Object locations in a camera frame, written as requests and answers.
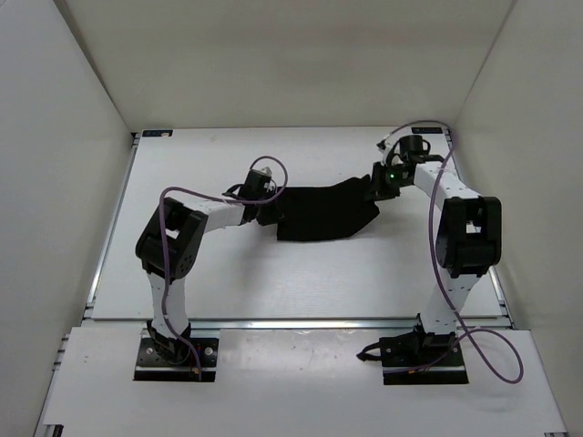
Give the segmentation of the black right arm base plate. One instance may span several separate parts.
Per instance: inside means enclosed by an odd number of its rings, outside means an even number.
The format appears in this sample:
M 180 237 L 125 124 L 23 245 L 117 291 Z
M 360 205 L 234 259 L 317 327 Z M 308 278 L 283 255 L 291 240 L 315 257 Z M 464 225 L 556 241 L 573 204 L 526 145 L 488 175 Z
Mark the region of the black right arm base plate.
M 463 352 L 453 332 L 437 335 L 414 327 L 404 334 L 381 337 L 356 358 L 380 362 L 385 386 L 469 383 Z

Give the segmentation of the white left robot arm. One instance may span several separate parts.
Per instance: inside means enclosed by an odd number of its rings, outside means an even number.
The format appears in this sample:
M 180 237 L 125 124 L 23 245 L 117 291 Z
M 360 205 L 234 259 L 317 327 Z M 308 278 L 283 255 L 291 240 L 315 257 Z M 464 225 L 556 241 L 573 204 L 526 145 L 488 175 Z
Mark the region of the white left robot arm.
M 250 169 L 243 183 L 220 198 L 179 187 L 162 191 L 135 252 L 152 291 L 154 315 L 148 323 L 149 335 L 168 361 L 180 362 L 189 355 L 185 278 L 194 266 L 203 236 L 258 221 L 280 194 L 269 168 Z

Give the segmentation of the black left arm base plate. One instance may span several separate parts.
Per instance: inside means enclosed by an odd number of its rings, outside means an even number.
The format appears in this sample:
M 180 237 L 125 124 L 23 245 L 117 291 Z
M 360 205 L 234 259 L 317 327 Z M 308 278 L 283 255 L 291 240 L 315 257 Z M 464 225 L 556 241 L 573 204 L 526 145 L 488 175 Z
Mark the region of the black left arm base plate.
M 135 381 L 214 382 L 220 333 L 194 330 L 191 346 L 177 339 L 165 340 L 148 320 L 142 331 L 135 363 Z

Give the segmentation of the black skirt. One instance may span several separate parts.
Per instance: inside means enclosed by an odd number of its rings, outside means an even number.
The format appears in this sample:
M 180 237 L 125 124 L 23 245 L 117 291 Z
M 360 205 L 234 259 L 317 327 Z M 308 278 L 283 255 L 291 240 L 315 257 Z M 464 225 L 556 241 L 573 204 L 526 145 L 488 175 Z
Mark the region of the black skirt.
M 367 198 L 370 183 L 365 175 L 328 187 L 287 187 L 277 199 L 282 213 L 277 240 L 321 242 L 353 236 L 380 214 Z

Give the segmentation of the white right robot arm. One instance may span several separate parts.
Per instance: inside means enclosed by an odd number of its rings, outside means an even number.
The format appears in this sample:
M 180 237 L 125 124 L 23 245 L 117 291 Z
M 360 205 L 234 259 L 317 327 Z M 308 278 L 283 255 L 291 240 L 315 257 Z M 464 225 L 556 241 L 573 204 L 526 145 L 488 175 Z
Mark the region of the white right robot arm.
M 420 333 L 408 342 L 409 356 L 429 364 L 441 353 L 439 337 L 455 334 L 457 315 L 469 292 L 495 266 L 502 252 L 502 205 L 468 187 L 448 168 L 447 157 L 433 154 L 431 144 L 418 134 L 377 144 L 383 152 L 373 165 L 369 197 L 388 200 L 403 188 L 415 187 L 430 198 L 428 219 L 430 257 L 435 291 L 419 314 Z

